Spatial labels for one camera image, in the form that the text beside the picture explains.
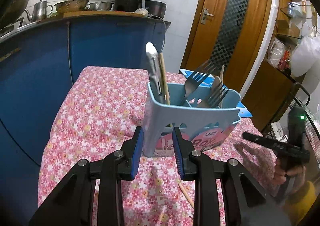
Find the door handle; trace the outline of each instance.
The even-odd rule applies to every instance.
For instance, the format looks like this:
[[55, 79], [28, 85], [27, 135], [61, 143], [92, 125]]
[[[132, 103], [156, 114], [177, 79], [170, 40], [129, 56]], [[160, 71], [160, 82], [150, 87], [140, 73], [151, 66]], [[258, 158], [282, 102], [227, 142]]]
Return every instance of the door handle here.
[[207, 15], [208, 16], [214, 16], [214, 14], [209, 14], [208, 12], [209, 12], [209, 9], [207, 9], [207, 8], [203, 9], [202, 17], [201, 17], [201, 23], [202, 24], [205, 24], [205, 20], [207, 19]]

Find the utensil holder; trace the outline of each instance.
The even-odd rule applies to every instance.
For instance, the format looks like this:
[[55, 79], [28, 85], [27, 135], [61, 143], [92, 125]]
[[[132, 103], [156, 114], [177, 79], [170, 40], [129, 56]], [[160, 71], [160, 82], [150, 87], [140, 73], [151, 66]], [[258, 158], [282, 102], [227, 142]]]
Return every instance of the utensil holder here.
[[192, 141], [195, 149], [205, 151], [223, 143], [240, 121], [237, 104], [240, 95], [230, 89], [223, 99], [222, 108], [196, 108], [201, 98], [205, 98], [211, 88], [199, 86], [180, 105], [184, 95], [184, 85], [168, 83], [171, 105], [161, 104], [156, 87], [148, 83], [148, 94], [143, 119], [143, 154], [147, 157], [174, 156], [172, 129], [180, 127], [185, 140]]

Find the metal kettle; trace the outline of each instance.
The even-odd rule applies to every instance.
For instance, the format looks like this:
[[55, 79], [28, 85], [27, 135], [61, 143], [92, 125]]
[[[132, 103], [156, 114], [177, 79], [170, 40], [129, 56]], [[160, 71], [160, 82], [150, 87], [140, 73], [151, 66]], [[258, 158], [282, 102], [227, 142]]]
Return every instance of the metal kettle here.
[[[35, 22], [37, 20], [42, 20], [46, 19], [49, 14], [52, 13], [53, 11], [53, 6], [52, 5], [47, 5], [48, 1], [42, 1], [36, 3], [33, 7], [33, 13], [30, 15], [30, 13], [25, 10], [27, 13], [27, 18], [30, 22]], [[51, 12], [47, 14], [47, 7], [51, 7]]]

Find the flower pattern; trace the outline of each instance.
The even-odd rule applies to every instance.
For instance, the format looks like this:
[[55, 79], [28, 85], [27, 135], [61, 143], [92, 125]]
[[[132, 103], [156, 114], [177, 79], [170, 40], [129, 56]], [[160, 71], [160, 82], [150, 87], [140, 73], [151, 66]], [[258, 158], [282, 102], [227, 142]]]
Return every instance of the flower pattern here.
[[[184, 83], [180, 74], [167, 73], [168, 82]], [[64, 100], [52, 125], [39, 174], [41, 205], [69, 169], [81, 158], [103, 159], [132, 138], [142, 125], [147, 96], [146, 70], [86, 67]], [[236, 158], [271, 194], [276, 157], [272, 151], [242, 138], [249, 131], [260, 135], [249, 118], [242, 118], [222, 145], [205, 151], [209, 157]], [[191, 225], [193, 209], [181, 192], [175, 157], [141, 157], [134, 181], [122, 181], [126, 225]], [[97, 225], [97, 180], [93, 225]], [[194, 199], [194, 182], [183, 182]], [[225, 225], [220, 180], [217, 180], [220, 222]]]

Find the door frame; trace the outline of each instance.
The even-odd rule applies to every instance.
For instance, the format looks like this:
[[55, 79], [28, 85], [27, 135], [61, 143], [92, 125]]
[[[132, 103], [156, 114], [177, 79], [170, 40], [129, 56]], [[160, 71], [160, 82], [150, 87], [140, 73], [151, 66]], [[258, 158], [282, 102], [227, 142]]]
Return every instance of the door frame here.
[[[272, 3], [272, 0], [268, 0], [267, 1], [267, 7], [266, 7], [265, 15], [263, 17], [262, 27], [261, 27], [261, 30], [260, 30], [260, 33], [259, 33], [259, 36], [258, 36], [258, 40], [257, 40], [256, 46], [254, 48], [252, 57], [250, 59], [250, 63], [249, 63], [249, 65], [248, 65], [248, 67], [246, 69], [246, 72], [244, 74], [246, 79], [248, 78], [249, 73], [250, 73], [250, 71], [251, 71], [251, 69], [253, 67], [254, 61], [255, 61], [255, 59], [256, 59], [256, 57], [258, 55], [259, 49], [260, 49], [261, 44], [262, 44], [262, 40], [264, 38], [264, 34], [266, 32], [266, 29], [267, 29], [268, 20], [269, 20], [270, 11], [271, 11], [271, 3]], [[195, 16], [193, 18], [191, 31], [190, 31], [190, 34], [189, 34], [187, 46], [186, 46], [186, 49], [185, 49], [185, 52], [184, 52], [184, 55], [183, 55], [183, 58], [182, 58], [182, 62], [181, 62], [180, 68], [184, 69], [186, 67], [186, 65], [187, 65], [187, 61], [188, 61], [188, 58], [189, 58], [189, 55], [190, 55], [190, 52], [191, 52], [193, 41], [194, 41], [194, 38], [196, 36], [196, 31], [197, 31], [197, 27], [198, 27], [198, 24], [199, 24], [199, 21], [200, 21], [200, 17], [201, 17], [203, 6], [204, 6], [204, 0], [199, 0], [197, 8], [196, 8], [196, 13], [195, 13]]]

